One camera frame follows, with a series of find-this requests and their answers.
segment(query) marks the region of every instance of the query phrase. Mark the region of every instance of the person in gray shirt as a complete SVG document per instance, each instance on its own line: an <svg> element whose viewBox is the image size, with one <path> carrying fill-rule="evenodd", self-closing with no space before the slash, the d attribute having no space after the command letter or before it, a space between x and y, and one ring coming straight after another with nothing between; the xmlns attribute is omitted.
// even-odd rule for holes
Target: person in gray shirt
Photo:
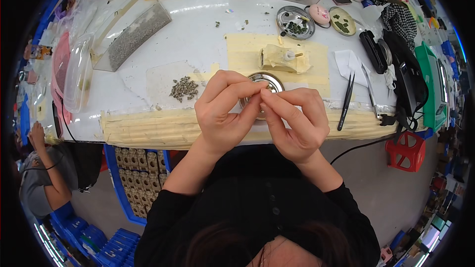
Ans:
<svg viewBox="0 0 475 267"><path fill-rule="evenodd" d="M34 152L21 165L20 200L44 218L71 200L72 191L91 187L99 176L102 145L61 143L45 147L45 134L35 122L29 139Z"/></svg>

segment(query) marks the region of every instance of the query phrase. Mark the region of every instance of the white table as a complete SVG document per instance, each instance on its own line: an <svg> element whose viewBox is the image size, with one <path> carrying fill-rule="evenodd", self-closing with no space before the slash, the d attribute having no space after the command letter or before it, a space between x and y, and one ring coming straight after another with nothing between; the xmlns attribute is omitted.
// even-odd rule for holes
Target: white table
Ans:
<svg viewBox="0 0 475 267"><path fill-rule="evenodd" d="M120 7L122 1L115 0L109 4L102 1L98 11L109 8L110 14L112 14ZM142 2L144 1L141 0L136 4L143 4ZM155 105L156 101L148 97L146 92L146 71L148 69L178 61L186 61L200 72L210 72L212 63L219 63L221 69L227 69L228 58L224 34L241 32L277 34L275 14L279 8L285 5L304 7L301 4L283 0L161 0L160 2L169 11L172 21L141 45L116 72L94 70L88 104L81 110L81 113L72 115L72 123L69 124L69 129L76 140L104 140L99 124L101 111L120 110L133 113ZM319 4L328 9L335 6L332 0L321 0ZM342 8L353 18L363 22L359 14L359 11L363 8L361 3L353 2L350 5L342 6ZM225 12L226 9L232 9L234 12L228 14ZM245 20L249 21L249 25L246 25L244 31L238 31L235 23L244 22ZM215 21L220 22L218 28L215 27ZM396 96L392 93L388 97L388 88L385 85L384 76L375 72L358 37L364 27L357 24L357 29L355 35L347 37L333 28L317 27L315 35L309 39L328 46L331 95L324 98L344 99L348 81L341 77L338 72L334 51L353 50L371 70L376 103L395 105ZM41 44L49 43L43 40L41 42ZM46 99L49 110L52 101L49 89L51 64L48 61L36 61L36 70L39 70L42 78L48 81L46 95L40 97L38 103L42 99ZM171 79L182 77L187 73L189 71L180 71L180 69L171 74L170 72L164 72L163 76L157 77L156 85L157 87L164 87L163 93L168 96L172 86ZM32 86L27 88L27 93L34 91ZM353 93L356 101L370 103L367 88L355 84ZM171 101L166 105L160 105L160 107L163 109L180 109L193 107L194 104L194 100L183 101L182 104L176 100ZM51 111L48 111L41 123L43 126L54 126ZM72 139L64 126L63 137L65 140Z"/></svg>

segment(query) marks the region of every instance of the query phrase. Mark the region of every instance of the black sweater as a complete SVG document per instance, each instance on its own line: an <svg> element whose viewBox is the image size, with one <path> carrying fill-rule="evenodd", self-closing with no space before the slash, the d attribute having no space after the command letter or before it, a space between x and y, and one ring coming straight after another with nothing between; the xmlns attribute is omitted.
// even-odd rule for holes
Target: black sweater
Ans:
<svg viewBox="0 0 475 267"><path fill-rule="evenodd" d="M276 151L273 146L265 147L272 153ZM244 148L245 155L254 158L249 148ZM231 158L234 162L224 161L223 165L220 160L215 169L228 166L225 174L229 174L230 170L242 167L242 161L236 161L236 155ZM273 158L274 161L266 163L273 171L271 177L259 174L250 177L252 169L259 169L250 164L248 166L252 167L244 172L241 168L237 174L241 174L240 177L216 178L212 175L210 178L216 180L208 183L204 192L197 196L162 190L148 212L147 225L135 251L135 266L173 266L179 246L189 242L198 231L220 222L236 226L247 238L246 248L251 259L278 235L321 258L321 246L315 244L308 232L298 228L309 221L330 223L341 229L359 265L376 266L380 257L376 235L369 219L359 211L350 190L342 184L331 192L322 193L302 178L285 177L295 172L295 165L283 157L274 155ZM281 168L284 168L284 175L276 175L275 170ZM234 258L234 261L237 266L244 267L250 258Z"/></svg>

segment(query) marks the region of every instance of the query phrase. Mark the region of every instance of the tweezers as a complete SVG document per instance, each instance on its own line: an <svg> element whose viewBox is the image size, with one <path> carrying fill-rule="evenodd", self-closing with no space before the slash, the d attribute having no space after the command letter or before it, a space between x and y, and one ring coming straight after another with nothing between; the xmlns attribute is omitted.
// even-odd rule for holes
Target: tweezers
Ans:
<svg viewBox="0 0 475 267"><path fill-rule="evenodd" d="M353 84L355 83L355 71L350 73L350 79L348 80L348 87L346 88L345 102L343 104L343 110L341 111L340 122L338 123L338 131L341 131L343 128L343 122L345 121L346 113L348 112L348 107L350 106L350 99L353 93Z"/></svg>

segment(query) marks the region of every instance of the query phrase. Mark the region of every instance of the gray t-shirt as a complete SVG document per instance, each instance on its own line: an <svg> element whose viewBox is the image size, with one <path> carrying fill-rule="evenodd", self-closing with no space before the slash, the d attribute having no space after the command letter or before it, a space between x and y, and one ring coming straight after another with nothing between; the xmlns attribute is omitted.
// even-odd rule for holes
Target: gray t-shirt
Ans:
<svg viewBox="0 0 475 267"><path fill-rule="evenodd" d="M47 147L51 161L56 164L56 168L61 173L66 185L71 191L78 189L77 185L77 173L74 167L74 161L71 153L62 145L56 147ZM28 155L27 159L21 165L20 173L25 169L33 168L31 165L33 160L36 159L39 165L35 168L45 169L46 167L41 162L39 155L36 152L32 152ZM20 199L24 205L28 206L30 211L37 217L42 219L47 216L53 210L51 209L48 200L46 199L45 186L51 186L51 179L49 178L48 171L45 170L26 170L22 175Z"/></svg>

